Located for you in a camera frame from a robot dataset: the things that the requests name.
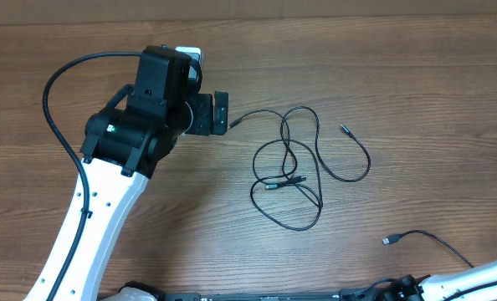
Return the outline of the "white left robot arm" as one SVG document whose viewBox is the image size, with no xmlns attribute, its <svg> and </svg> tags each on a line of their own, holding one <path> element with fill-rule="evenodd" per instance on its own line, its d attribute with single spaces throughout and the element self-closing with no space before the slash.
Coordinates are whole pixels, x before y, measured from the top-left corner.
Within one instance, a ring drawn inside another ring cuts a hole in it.
<svg viewBox="0 0 497 301">
<path fill-rule="evenodd" d="M 201 93 L 203 53 L 197 47 L 148 46 L 135 53 L 136 80 L 124 85 L 85 125 L 79 152 L 49 113 L 55 80 L 108 53 L 86 55 L 57 70 L 44 87 L 45 118 L 69 153 L 78 177 L 69 210 L 28 300 L 94 300 L 126 218 L 157 163 L 181 135 L 224 135 L 228 94 Z"/>
</svg>

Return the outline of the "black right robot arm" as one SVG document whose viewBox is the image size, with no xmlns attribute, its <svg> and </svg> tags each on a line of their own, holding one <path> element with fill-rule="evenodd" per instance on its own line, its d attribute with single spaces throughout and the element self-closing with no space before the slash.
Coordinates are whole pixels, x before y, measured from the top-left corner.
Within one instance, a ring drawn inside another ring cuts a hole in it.
<svg viewBox="0 0 497 301">
<path fill-rule="evenodd" d="M 419 283 L 394 285 L 381 291 L 377 300 L 497 300 L 497 260 L 460 273 L 427 276 Z"/>
</svg>

